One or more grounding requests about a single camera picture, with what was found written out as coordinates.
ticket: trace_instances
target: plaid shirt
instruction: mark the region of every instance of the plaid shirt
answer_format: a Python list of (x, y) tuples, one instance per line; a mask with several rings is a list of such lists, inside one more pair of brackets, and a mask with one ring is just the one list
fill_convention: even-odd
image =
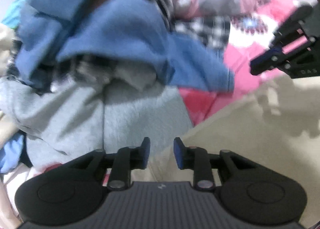
[(176, 21), (174, 30), (199, 40), (207, 48), (224, 49), (229, 42), (230, 17), (216, 16)]

